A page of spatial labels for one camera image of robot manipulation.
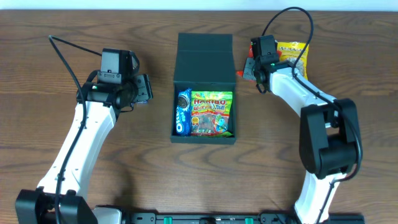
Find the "yellow Hacks candy bag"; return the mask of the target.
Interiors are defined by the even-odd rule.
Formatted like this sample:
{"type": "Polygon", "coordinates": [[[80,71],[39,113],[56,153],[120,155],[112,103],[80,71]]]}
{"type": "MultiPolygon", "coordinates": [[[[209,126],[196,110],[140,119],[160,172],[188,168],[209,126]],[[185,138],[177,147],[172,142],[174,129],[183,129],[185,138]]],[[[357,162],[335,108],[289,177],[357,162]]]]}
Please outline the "yellow Hacks candy bag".
{"type": "MultiPolygon", "coordinates": [[[[302,49],[305,47],[305,43],[303,42],[278,42],[277,43],[277,53],[279,54],[279,60],[284,61],[288,60],[291,63],[295,63],[296,59],[299,57],[302,49]]],[[[305,52],[299,58],[299,61],[296,64],[297,69],[300,71],[300,74],[307,80],[307,57],[308,57],[308,49],[306,48],[305,52]]]]}

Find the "red Hacks candy bag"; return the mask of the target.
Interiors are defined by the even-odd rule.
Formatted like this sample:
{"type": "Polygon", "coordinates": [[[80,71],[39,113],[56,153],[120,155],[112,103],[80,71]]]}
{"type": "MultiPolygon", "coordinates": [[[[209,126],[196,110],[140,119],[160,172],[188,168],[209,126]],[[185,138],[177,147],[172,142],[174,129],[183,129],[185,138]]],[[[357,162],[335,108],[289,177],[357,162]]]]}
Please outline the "red Hacks candy bag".
{"type": "Polygon", "coordinates": [[[248,57],[246,58],[244,68],[242,70],[237,70],[236,74],[245,80],[250,80],[254,82],[256,78],[254,76],[253,70],[254,70],[254,56],[252,52],[252,45],[250,45],[248,57]]]}

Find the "blue Oreo cookie pack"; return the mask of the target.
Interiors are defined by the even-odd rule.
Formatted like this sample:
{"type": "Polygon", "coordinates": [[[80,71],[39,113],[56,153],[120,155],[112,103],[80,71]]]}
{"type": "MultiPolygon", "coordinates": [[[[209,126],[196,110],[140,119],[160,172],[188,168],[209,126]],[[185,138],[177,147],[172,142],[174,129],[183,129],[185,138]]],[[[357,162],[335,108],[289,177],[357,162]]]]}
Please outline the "blue Oreo cookie pack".
{"type": "Polygon", "coordinates": [[[191,129],[191,95],[192,89],[180,91],[177,97],[175,127],[177,135],[189,136],[191,129]]]}

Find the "green Haribo worms bag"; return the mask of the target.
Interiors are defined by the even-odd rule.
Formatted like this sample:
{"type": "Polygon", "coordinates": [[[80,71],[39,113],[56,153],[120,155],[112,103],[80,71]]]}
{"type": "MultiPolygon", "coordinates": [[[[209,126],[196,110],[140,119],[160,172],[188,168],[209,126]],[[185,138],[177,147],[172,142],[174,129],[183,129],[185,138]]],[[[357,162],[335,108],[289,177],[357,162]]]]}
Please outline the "green Haribo worms bag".
{"type": "Polygon", "coordinates": [[[190,134],[213,138],[232,136],[228,131],[232,102],[232,91],[193,91],[190,134]]]}

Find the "blue Eclipse gum pack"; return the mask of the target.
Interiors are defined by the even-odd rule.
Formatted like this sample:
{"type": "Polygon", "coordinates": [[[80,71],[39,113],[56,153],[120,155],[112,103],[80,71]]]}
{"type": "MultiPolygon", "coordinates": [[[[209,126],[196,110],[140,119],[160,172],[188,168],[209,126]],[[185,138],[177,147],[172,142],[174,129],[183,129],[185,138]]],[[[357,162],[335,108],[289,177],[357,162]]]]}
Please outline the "blue Eclipse gum pack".
{"type": "Polygon", "coordinates": [[[148,104],[149,100],[141,100],[141,101],[137,101],[134,104],[148,104]]]}

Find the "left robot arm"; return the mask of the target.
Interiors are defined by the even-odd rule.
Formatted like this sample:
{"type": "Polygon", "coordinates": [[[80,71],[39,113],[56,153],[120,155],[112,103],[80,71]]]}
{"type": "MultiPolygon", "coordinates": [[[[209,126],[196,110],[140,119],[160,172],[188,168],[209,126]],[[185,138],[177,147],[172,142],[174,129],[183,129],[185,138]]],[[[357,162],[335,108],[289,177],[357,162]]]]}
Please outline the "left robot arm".
{"type": "Polygon", "coordinates": [[[101,68],[78,86],[71,128],[46,175],[15,202],[19,223],[129,223],[121,208],[86,202],[93,168],[119,115],[153,97],[134,52],[103,49],[101,68]]]}

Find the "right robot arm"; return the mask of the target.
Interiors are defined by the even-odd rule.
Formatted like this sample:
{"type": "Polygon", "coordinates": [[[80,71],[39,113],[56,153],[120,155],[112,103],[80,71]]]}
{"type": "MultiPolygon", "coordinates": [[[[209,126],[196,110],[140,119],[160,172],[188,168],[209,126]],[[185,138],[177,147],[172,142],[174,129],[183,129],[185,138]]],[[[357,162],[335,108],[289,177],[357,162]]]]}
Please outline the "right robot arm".
{"type": "Polygon", "coordinates": [[[300,118],[299,155],[306,170],[296,223],[326,223],[337,187],[352,179],[363,157],[355,103],[311,84],[294,63],[281,61],[273,35],[251,39],[252,69],[260,93],[283,99],[300,118]]]}

